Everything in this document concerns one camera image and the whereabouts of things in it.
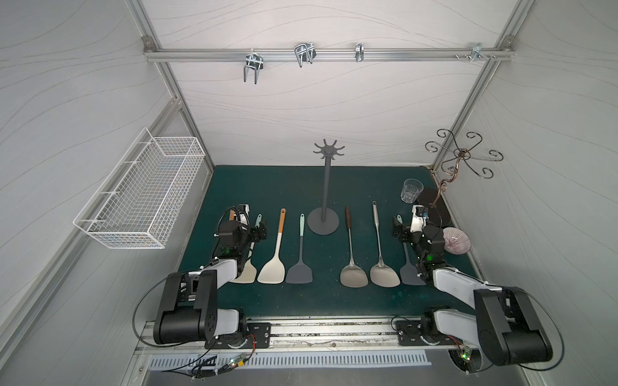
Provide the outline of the grey spatula mint handle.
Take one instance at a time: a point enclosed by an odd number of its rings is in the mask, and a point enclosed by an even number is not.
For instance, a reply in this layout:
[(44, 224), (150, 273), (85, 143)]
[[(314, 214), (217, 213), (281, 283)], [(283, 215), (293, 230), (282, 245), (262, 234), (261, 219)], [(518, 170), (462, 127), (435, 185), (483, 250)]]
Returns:
[[(404, 224), (402, 216), (400, 214), (396, 215), (394, 221), (398, 221)], [(420, 276), (418, 276), (418, 270), (416, 268), (416, 265), (413, 265), (411, 262), (410, 253), (408, 249), (409, 245), (410, 243), (405, 243), (405, 244), (402, 243), (406, 263), (404, 264), (402, 268), (400, 268), (401, 281), (404, 285), (407, 285), (407, 286), (425, 286), (426, 283), (420, 278)]]

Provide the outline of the cream spatula mint handle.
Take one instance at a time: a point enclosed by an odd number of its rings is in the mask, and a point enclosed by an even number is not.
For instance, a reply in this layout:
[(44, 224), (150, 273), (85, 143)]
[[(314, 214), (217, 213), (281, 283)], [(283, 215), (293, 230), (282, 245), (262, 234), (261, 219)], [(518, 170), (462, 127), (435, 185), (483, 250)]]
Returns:
[[(255, 225), (259, 225), (261, 222), (262, 214), (259, 213), (257, 215)], [(240, 271), (238, 277), (232, 281), (232, 283), (251, 284), (255, 281), (255, 278), (257, 276), (257, 269), (253, 266), (251, 262), (251, 257), (253, 255), (254, 246), (257, 242), (259, 241), (251, 241), (250, 233), (247, 237), (247, 241), (244, 241), (243, 238), (241, 238), (241, 244), (238, 246), (238, 256), (244, 257), (245, 260), (242, 270)]]

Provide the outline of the grey spatula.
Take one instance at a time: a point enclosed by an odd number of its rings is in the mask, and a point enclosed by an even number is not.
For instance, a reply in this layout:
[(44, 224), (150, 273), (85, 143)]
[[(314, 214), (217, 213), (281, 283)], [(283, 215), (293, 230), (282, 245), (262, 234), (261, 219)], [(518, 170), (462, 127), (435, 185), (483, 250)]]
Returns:
[(304, 263), (304, 229), (305, 215), (299, 217), (299, 259), (287, 272), (285, 282), (288, 284), (308, 284), (313, 281), (312, 269)]

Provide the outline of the steel turner wood handle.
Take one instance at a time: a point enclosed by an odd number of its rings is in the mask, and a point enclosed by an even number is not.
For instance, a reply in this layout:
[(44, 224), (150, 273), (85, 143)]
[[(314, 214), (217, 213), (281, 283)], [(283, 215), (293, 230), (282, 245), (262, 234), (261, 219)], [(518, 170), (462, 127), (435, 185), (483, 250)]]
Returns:
[(345, 208), (346, 229), (349, 240), (349, 263), (341, 270), (340, 281), (348, 288), (363, 288), (369, 284), (365, 271), (356, 264), (352, 247), (352, 216), (350, 207)]

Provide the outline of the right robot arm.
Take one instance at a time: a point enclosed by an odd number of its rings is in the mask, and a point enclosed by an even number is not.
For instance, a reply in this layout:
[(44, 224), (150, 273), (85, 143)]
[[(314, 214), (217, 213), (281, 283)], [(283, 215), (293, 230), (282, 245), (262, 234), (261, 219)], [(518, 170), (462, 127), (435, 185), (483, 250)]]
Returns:
[(451, 307), (426, 308), (416, 329), (427, 344), (451, 339), (460, 348), (449, 355), (465, 372), (471, 369), (473, 352), (492, 365), (517, 365), (532, 371), (538, 363), (553, 360), (550, 337), (535, 310), (537, 299), (524, 289), (490, 284), (447, 263), (444, 229), (430, 222), (425, 207), (413, 207), (409, 224), (400, 215), (394, 216), (393, 233), (405, 254), (416, 255), (415, 268), (408, 274), (475, 311), (470, 315)]

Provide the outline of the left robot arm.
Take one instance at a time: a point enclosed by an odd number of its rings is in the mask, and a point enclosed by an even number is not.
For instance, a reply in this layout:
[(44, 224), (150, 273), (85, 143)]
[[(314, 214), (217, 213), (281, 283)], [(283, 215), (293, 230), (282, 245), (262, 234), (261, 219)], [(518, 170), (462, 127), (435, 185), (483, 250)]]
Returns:
[(216, 338), (244, 344), (249, 327), (243, 310), (221, 309), (218, 291), (242, 275), (254, 244), (267, 238), (261, 220), (249, 223), (249, 205), (225, 209), (217, 222), (212, 257), (198, 270), (170, 273), (155, 286), (164, 289), (152, 328), (152, 343), (138, 333), (136, 311), (131, 326), (138, 341), (148, 347), (176, 347), (192, 342), (207, 344)]

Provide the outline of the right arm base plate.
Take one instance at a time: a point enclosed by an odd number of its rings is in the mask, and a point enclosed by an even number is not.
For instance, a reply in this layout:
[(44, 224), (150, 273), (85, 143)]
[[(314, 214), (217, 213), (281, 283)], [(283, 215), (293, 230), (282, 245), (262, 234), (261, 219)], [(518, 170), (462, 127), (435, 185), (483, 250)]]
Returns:
[(395, 333), (398, 345), (402, 347), (459, 347), (461, 344), (458, 339), (452, 339), (447, 335), (431, 337), (428, 334), (423, 334), (422, 324), (419, 320), (396, 318), (390, 322), (390, 326)]

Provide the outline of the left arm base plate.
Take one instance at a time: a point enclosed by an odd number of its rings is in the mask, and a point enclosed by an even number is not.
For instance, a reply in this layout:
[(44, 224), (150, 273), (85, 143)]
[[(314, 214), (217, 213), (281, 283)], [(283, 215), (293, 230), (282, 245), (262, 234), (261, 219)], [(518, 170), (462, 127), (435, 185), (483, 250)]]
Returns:
[(207, 348), (214, 347), (215, 350), (252, 350), (270, 348), (271, 323), (249, 322), (243, 326), (244, 331), (230, 335), (221, 335), (215, 344), (210, 344)]

